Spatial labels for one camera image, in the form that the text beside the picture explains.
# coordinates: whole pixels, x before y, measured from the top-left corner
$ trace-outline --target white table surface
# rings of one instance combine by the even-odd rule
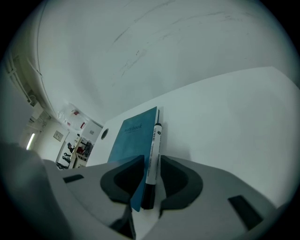
[[[106,163],[123,121],[155,106],[163,126],[162,155],[229,171],[275,206],[291,198],[300,168],[300,90],[277,69],[215,76],[122,113],[104,125],[87,166]],[[146,221],[157,218],[141,212]],[[142,221],[136,224],[143,228]]]

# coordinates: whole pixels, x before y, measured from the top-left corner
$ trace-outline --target white marker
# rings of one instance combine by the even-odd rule
[[[153,209],[155,199],[155,185],[158,172],[158,163],[160,159],[160,137],[162,133],[162,126],[160,123],[155,124],[151,150],[149,156],[149,165],[146,176],[146,184],[142,197],[141,207],[144,209]]]

